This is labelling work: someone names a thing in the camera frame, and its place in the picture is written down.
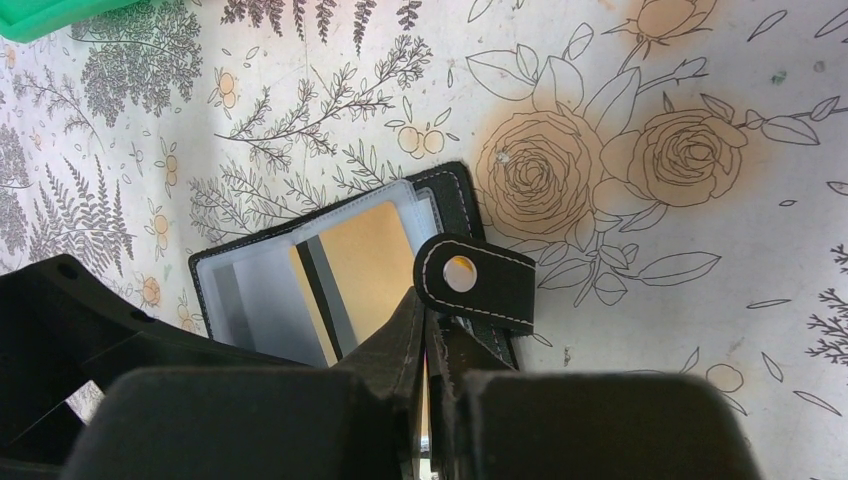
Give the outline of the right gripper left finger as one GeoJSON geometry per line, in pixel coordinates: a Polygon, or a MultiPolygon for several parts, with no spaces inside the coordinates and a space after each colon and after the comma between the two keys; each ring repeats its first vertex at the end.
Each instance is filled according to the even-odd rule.
{"type": "Polygon", "coordinates": [[[146,368],[120,377],[64,479],[413,479],[425,308],[408,292],[329,369],[146,368]]]}

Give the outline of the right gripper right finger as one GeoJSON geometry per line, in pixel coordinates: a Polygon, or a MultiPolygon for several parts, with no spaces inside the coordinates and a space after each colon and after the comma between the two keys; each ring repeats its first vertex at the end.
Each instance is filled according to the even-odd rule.
{"type": "Polygon", "coordinates": [[[426,319],[432,466],[443,479],[757,479],[719,392],[688,375],[532,373],[426,319]]]}

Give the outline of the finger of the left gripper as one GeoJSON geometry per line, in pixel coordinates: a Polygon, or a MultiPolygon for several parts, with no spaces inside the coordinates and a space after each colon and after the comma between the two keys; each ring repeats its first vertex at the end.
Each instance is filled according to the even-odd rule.
{"type": "Polygon", "coordinates": [[[61,255],[1,279],[1,475],[59,479],[117,380],[146,368],[284,366],[150,317],[61,255]]]}

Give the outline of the black leather card holder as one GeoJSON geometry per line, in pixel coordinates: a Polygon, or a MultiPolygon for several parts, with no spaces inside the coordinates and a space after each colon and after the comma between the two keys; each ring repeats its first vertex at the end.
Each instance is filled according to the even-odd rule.
{"type": "Polygon", "coordinates": [[[468,168],[393,180],[189,260],[209,336],[328,367],[416,293],[508,365],[534,331],[535,262],[487,243],[468,168]]]}

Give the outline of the green plastic bin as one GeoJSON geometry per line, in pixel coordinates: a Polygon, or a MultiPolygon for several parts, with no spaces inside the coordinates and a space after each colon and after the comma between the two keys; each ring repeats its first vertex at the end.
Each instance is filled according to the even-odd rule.
{"type": "Polygon", "coordinates": [[[1,37],[27,43],[134,0],[1,0],[1,37]]]}

